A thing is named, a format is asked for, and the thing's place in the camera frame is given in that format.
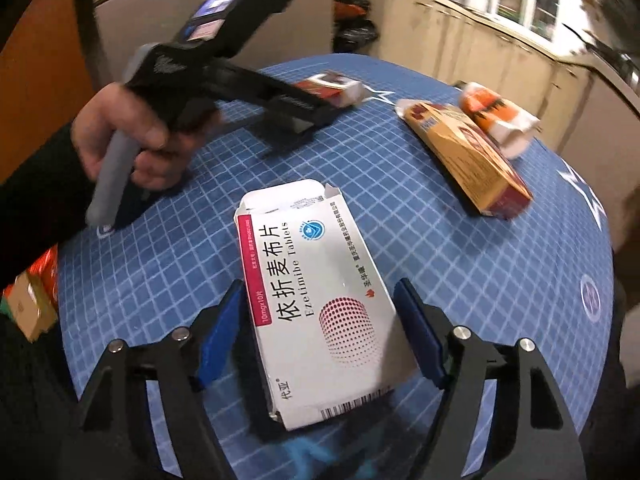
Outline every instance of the cardboard box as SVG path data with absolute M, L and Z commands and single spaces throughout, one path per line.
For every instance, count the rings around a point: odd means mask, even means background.
M 340 190 L 302 180 L 236 212 L 270 413 L 288 430 L 348 412 L 416 370 Z
M 49 295 L 38 276 L 23 272 L 7 297 L 16 325 L 29 342 L 35 341 L 58 320 Z
M 430 102 L 404 104 L 398 103 L 402 118 L 442 161 L 479 212 L 511 219 L 527 208 L 533 195 L 526 184 L 460 108 Z

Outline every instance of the red dotted sphere graphic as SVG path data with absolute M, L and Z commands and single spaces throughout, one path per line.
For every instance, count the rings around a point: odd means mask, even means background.
M 380 358 L 380 345 L 367 309 L 353 298 L 336 298 L 320 311 L 324 340 L 334 360 L 362 366 Z

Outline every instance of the blue cutting mat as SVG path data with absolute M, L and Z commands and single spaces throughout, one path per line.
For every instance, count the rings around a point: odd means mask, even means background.
M 247 130 L 204 147 L 184 193 L 165 198 L 132 226 L 100 236 L 87 229 L 60 251 L 60 313 L 71 375 L 81 392 L 105 345 L 160 339 L 217 303 L 242 276 L 233 214 L 248 191 L 300 178 L 339 186 L 386 285 L 409 277 L 422 298 L 482 338 L 536 341 L 580 430 L 600 379 L 612 305 L 606 217 L 590 188 L 555 154 L 534 142 L 516 168 L 535 202 L 511 222 L 463 210 L 420 140 L 391 102 L 455 103 L 458 91 L 411 70 L 364 56 L 312 57 L 274 66 L 293 82 L 325 69 L 378 91 L 295 153 L 266 157 Z M 250 113 L 225 105 L 229 119 Z M 440 399 L 414 378 L 379 402 L 291 433 L 268 419 L 250 334 L 241 334 L 223 378 L 204 405 L 239 480 L 403 478 Z M 491 418 L 484 401 L 467 471 L 478 468 Z M 179 474 L 150 391 L 164 467 Z

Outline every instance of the red package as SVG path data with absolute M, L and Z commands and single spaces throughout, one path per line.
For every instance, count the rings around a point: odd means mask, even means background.
M 53 307 L 58 310 L 58 246 L 54 245 L 26 269 L 32 276 L 42 281 Z M 13 285 L 7 286 L 3 295 L 8 297 Z

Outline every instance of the white cabinet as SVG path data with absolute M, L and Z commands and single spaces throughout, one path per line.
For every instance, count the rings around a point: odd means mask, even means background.
M 379 40 L 361 54 L 396 63 L 431 75 L 436 67 L 442 31 L 440 7 L 431 0 L 369 0 L 369 19 L 380 33 Z
M 464 81 L 466 62 L 471 55 L 471 45 L 474 41 L 474 28 L 476 26 L 476 22 L 469 18 L 463 18 L 461 21 L 463 23 L 460 27 L 460 45 L 458 47 L 458 54 L 453 67 L 453 74 L 451 77 L 452 83 Z
M 444 22 L 440 63 L 438 71 L 434 77 L 440 81 L 451 84 L 457 80 L 454 76 L 456 61 L 465 46 L 463 36 L 465 30 L 465 19 L 459 12 L 447 9 L 444 12 Z
M 527 112 L 537 115 L 551 82 L 555 63 L 520 41 L 514 40 L 513 45 L 508 69 L 497 91 Z
M 580 66 L 558 64 L 540 114 L 537 137 L 556 150 L 571 125 L 589 82 L 590 71 Z
M 426 12 L 424 13 L 423 36 L 420 41 L 422 45 L 421 62 L 418 72 L 431 77 L 436 77 L 442 45 L 446 34 L 446 19 L 449 17 L 447 7 L 443 7 L 434 2 L 422 4 Z
M 499 92 L 511 62 L 513 49 L 511 38 L 490 27 L 476 24 L 469 54 L 459 79 L 468 83 L 480 83 Z

